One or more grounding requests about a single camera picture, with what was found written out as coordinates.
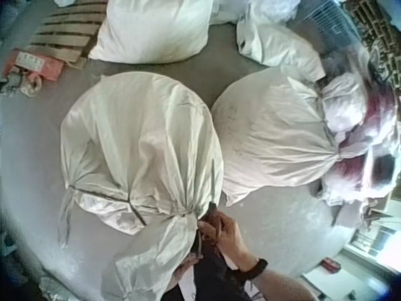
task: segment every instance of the drawstring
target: drawstring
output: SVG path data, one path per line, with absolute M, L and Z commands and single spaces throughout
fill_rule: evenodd
M 70 186 L 65 192 L 63 202 L 61 203 L 60 219 L 58 222 L 58 244 L 60 248 L 68 246 L 73 205 L 73 188 Z
M 71 228 L 71 214 L 74 206 L 74 193 L 80 192 L 82 194 L 91 194 L 92 196 L 97 196 L 101 197 L 103 199 L 107 199 L 109 201 L 114 201 L 114 202 L 123 202 L 125 204 L 129 204 L 132 212 L 134 215 L 140 220 L 143 226 L 147 226 L 147 223 L 145 222 L 144 218 L 140 215 L 140 213 L 132 206 L 130 202 L 130 196 L 128 196 L 128 199 L 126 201 L 123 201 L 121 199 L 115 199 L 110 196 L 103 196 L 98 193 L 93 193 L 90 191 L 84 191 L 81 189 L 77 189 L 74 186 L 68 186 L 64 197 L 63 197 L 63 202 L 61 203 L 61 209 L 60 209 L 60 218 L 59 218 L 59 224 L 58 224 L 58 244 L 61 248 L 66 248 L 68 246 L 68 241 L 70 239 L 70 228 Z

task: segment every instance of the red object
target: red object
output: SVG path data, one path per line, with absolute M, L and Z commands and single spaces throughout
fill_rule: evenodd
M 5 77 L 7 77 L 7 74 L 13 66 L 17 66 L 35 75 L 40 75 L 44 79 L 55 82 L 63 69 L 64 62 L 51 58 L 50 56 L 14 49 L 3 72 Z
M 328 257 L 323 259 L 320 265 L 332 274 L 338 273 L 341 270 L 341 265 Z

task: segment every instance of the person's arm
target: person's arm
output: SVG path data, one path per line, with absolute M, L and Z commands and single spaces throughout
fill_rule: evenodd
M 222 222 L 222 231 L 217 246 L 242 272 L 248 272 L 256 266 L 259 259 L 254 256 L 242 240 L 238 224 L 232 218 L 218 211 Z M 209 223 L 198 222 L 199 230 L 213 238 L 216 229 Z M 312 293 L 296 280 L 273 272 L 268 268 L 253 281 L 253 284 L 269 301 L 315 301 Z

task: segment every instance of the tied sack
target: tied sack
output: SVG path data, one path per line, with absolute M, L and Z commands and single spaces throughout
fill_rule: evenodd
M 338 148 L 313 88 L 270 68 L 233 83 L 212 108 L 232 205 L 263 186 L 299 186 L 365 144 Z
M 74 203 L 133 235 L 103 272 L 106 300 L 160 300 L 197 220 L 218 204 L 222 155 L 206 104 L 153 73 L 103 77 L 61 125 L 66 243 Z

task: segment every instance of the blue plastic crate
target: blue plastic crate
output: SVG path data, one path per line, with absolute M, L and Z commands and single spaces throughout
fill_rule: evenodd
M 338 50 L 355 40 L 361 40 L 349 16 L 333 0 L 302 0 L 295 19 L 288 22 L 287 26 L 297 31 L 305 22 L 315 27 L 321 40 L 322 53 Z

